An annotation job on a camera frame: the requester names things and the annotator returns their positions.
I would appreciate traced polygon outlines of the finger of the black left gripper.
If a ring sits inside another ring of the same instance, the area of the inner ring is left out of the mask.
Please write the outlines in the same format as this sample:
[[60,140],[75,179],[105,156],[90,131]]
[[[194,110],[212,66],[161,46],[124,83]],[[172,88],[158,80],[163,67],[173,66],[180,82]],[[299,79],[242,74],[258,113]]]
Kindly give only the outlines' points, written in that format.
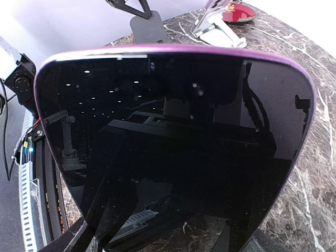
[[122,10],[124,12],[127,12],[129,14],[132,14],[132,15],[135,15],[141,18],[151,18],[152,17],[152,13],[151,13],[147,0],[138,0],[138,2],[140,3],[142,7],[142,10],[138,10],[136,8],[129,6],[124,0],[106,0],[106,2],[110,6],[116,9]]

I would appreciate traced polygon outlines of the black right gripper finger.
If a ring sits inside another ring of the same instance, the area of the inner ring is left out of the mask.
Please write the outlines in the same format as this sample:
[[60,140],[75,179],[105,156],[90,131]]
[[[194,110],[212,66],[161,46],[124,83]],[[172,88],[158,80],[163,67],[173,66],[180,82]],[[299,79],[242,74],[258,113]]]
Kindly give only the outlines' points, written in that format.
[[79,218],[67,231],[38,252],[82,252],[86,251],[94,237],[83,217]]

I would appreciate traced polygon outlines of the dark grey stand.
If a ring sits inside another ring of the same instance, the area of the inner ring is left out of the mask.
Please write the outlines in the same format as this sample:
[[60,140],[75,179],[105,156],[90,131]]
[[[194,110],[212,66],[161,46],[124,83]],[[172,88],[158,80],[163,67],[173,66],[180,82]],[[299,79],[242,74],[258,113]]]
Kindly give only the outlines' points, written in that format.
[[135,16],[130,20],[130,27],[136,45],[141,44],[169,44],[160,14],[152,10],[149,19]]

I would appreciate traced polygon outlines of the purple phone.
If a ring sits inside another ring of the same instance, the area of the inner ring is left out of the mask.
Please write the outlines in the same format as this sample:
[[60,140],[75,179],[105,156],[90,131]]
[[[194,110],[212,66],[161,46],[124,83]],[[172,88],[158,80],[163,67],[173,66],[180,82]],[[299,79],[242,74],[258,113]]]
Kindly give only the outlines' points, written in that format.
[[208,1],[204,9],[201,11],[200,16],[195,21],[194,26],[192,28],[192,32],[195,33],[201,29],[202,23],[205,21],[208,15],[215,14],[217,12],[222,13],[226,9],[229,3],[230,3],[229,0]]

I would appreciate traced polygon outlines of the white folding phone stand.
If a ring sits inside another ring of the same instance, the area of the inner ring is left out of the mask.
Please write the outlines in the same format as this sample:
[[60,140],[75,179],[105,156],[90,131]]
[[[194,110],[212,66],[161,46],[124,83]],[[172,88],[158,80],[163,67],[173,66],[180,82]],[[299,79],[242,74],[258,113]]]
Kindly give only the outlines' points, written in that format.
[[245,48],[247,46],[246,38],[239,38],[220,17],[198,19],[192,34],[215,47]]

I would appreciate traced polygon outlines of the black phone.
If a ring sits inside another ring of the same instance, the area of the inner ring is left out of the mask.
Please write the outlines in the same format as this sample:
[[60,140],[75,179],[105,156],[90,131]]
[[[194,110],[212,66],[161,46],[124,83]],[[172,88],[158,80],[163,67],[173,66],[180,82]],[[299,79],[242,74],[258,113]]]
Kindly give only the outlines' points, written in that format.
[[34,81],[84,251],[241,251],[286,183],[315,93],[296,62],[156,44],[57,54]]

